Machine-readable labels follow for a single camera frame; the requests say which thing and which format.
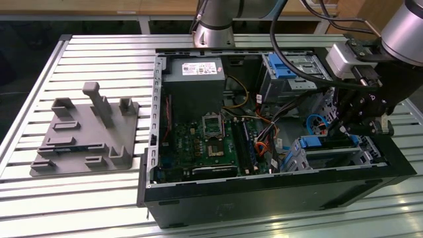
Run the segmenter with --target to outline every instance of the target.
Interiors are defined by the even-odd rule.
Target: red cable
[[[164,141],[166,141],[167,134],[170,133],[170,128],[171,128],[171,120],[170,120],[170,98],[166,98],[166,117],[167,117],[167,130],[166,130],[166,134],[164,134],[162,143],[164,143]]]

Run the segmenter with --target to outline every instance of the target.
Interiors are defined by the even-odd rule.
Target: green circuit board
[[[219,131],[219,122],[211,120],[204,128],[202,121],[192,123],[176,123],[172,127],[170,142],[160,146],[160,179],[162,182],[182,181],[187,170],[207,166],[237,166],[239,159],[237,154],[231,121],[222,122],[223,135],[221,138],[204,136],[204,131]],[[258,136],[255,122],[246,121],[250,137]],[[261,172],[266,172],[266,164],[259,163]]]

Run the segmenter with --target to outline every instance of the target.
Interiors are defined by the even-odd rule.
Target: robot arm
[[[387,115],[423,85],[423,0],[405,1],[377,41],[337,43],[327,62],[342,80],[381,85],[371,93],[337,89],[330,135],[393,135]]]
[[[234,47],[233,19],[265,18],[278,0],[200,0],[199,26],[194,35],[198,48]]]

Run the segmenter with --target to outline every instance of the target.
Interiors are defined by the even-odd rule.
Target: power supply label
[[[218,74],[215,62],[184,63],[183,75]]]

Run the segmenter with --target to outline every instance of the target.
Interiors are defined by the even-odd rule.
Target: slotted aluminum surface
[[[237,35],[241,48],[270,48],[265,35]],[[331,47],[341,35],[279,36],[282,47]],[[136,208],[140,154],[147,146],[152,63],[158,48],[192,48],[187,35],[74,36],[60,41],[0,147],[0,238],[52,237],[386,237],[422,235],[423,117],[405,101],[390,116],[394,140],[419,175],[377,191],[347,208],[162,230]],[[142,105],[135,163],[127,171],[32,178],[30,163],[44,138],[56,97],[88,103],[80,89],[100,83],[110,102],[131,96]]]

